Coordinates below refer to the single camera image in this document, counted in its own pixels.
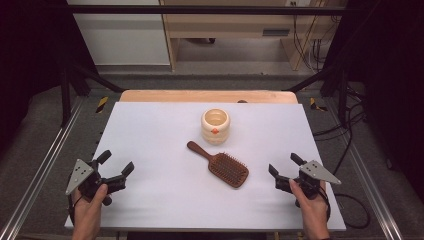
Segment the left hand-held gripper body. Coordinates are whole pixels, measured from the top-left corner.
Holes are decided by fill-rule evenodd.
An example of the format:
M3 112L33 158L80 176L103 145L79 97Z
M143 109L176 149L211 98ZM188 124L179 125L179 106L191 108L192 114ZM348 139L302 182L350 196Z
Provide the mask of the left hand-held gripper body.
M112 203L110 194L126 188L127 168L124 168L117 176L105 178L99 173L98 167L104 163L100 158L91 162L77 159L68 179L65 195L70 196L76 189L83 197L92 199L102 184L108 186L108 191L103 204L109 206Z

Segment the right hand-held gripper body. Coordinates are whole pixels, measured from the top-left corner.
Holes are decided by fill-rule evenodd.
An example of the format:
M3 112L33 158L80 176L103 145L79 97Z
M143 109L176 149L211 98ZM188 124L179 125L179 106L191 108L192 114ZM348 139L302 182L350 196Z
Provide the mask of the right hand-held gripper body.
M299 166L299 176L293 180L298 183L304 195L309 200L312 200L317 195L319 195L321 181L337 185L341 184L341 180L339 180L335 175L333 175L329 170L327 170L324 166L315 160L309 162L305 160L292 161L294 161ZM290 188L289 178L280 175L275 168L274 179L276 189L293 194Z

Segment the brown wooden hairbrush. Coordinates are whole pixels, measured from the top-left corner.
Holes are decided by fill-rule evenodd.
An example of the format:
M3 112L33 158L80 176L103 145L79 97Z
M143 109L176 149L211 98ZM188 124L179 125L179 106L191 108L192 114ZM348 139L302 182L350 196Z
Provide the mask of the brown wooden hairbrush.
M241 187L249 176L249 170L227 153L211 155L194 141L189 141L187 147L208 161L208 169L216 177L233 188Z

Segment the cream ribbed cup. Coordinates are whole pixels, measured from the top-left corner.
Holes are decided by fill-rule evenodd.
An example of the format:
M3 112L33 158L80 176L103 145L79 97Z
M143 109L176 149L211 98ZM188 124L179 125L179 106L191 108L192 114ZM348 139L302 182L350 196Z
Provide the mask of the cream ribbed cup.
M222 109L213 108L205 111L201 117L201 135L212 145L224 143L230 133L231 119Z

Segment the person's left hand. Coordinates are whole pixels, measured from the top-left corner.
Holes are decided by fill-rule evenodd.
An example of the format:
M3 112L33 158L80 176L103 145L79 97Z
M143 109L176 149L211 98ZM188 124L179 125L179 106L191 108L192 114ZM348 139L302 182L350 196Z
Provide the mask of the person's left hand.
M107 196L108 186L102 184L92 200L80 200L75 204L75 231L86 235L96 235L100 229L102 201Z

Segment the person's right hand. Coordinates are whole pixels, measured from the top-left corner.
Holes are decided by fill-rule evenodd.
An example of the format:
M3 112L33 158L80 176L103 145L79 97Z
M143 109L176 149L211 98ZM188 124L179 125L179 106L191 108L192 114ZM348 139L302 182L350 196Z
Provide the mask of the person's right hand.
M304 230L328 231L327 204L324 198L317 195L314 199L308 199L293 179L289 180L289 184L301 208Z

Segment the white table board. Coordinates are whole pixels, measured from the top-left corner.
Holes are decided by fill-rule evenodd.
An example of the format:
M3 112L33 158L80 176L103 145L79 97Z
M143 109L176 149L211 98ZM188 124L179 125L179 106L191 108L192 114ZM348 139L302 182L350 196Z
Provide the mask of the white table board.
M320 155L300 104L223 103L231 119L228 139L211 145L201 136L209 103L118 102L98 152L111 157L104 177L128 164L125 189L102 210L104 229L124 231L278 231L301 228L293 195L276 189L268 168L296 177L290 156L311 162ZM233 188L213 175L205 158L189 150L194 141L210 154L225 152L244 163L249 175Z

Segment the white cabinet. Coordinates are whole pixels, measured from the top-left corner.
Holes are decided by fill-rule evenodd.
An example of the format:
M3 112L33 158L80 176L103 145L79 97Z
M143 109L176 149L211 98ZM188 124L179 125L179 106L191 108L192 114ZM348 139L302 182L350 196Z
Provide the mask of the white cabinet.
M75 14L97 66L169 65L160 14Z

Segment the dark curtain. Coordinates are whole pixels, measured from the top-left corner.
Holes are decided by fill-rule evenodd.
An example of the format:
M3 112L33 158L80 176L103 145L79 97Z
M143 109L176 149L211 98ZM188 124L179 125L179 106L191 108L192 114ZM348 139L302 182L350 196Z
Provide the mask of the dark curtain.
M326 65L366 87L389 158L424 200L424 0L347 0Z
M64 60L95 73L74 15L47 5L67 5L68 0L0 0L0 151L11 144L29 100L60 84L59 57L49 31L63 44Z

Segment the light wooden desk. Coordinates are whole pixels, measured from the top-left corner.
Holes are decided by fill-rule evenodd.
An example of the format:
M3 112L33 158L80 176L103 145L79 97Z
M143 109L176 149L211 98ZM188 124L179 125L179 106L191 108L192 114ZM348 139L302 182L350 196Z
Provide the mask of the light wooden desk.
M344 7L348 0L158 0L166 5L254 7ZM171 61L176 41L183 38L274 38L281 41L291 68L296 71L313 40L330 41L337 16L165 14L163 16Z

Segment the aluminium rail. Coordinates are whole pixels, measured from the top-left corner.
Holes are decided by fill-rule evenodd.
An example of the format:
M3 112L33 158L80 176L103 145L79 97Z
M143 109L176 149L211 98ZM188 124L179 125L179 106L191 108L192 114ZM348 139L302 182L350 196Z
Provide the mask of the aluminium rail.
M378 233L384 235L383 240L404 240L384 199L383 188L378 184L386 167L378 170L375 165L381 151L368 125L357 120L348 129L344 129L337 117L336 101L325 98L324 103L328 107L330 125L336 127L336 130L331 133L329 140L322 143L320 154L331 170L340 165L336 175L341 178L342 184L338 190L357 197L368 207L370 225L363 231L377 226Z
M40 166L27 187L19 204L15 208L12 216L9 218L3 229L0 231L0 240L15 240L28 213L30 212L39 192L41 191L47 176L49 175L58 155L60 154L68 136L71 132L76 119L78 118L81 107L85 102L85 97L76 97L75 103L71 108L69 119L62 126L49 150L44 156Z

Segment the black frame stand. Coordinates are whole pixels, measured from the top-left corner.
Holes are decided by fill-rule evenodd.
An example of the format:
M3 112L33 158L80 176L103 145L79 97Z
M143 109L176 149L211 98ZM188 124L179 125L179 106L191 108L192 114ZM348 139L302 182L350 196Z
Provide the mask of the black frame stand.
M308 77L306 80L289 87L288 91L296 93L319 80L324 81L320 89L320 93L323 97L332 97L335 91L338 91L337 117L342 126L346 127L348 72L344 67L338 66L337 64L330 65L320 72Z
M79 96L87 96L91 88L88 86L86 79L91 79L98 84L106 87L115 93L123 93L124 88L121 88L108 80L102 78L98 73L88 70L78 64L65 66L60 71L60 86L62 96L62 123L64 127L71 119L71 99L70 99L70 86Z

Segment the black horizontal frame bar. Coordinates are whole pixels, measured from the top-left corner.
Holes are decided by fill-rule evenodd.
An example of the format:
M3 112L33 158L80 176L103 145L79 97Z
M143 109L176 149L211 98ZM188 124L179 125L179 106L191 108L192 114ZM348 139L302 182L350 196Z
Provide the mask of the black horizontal frame bar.
M69 5L72 13L87 14L230 14L230 15L343 15L346 8L253 6Z

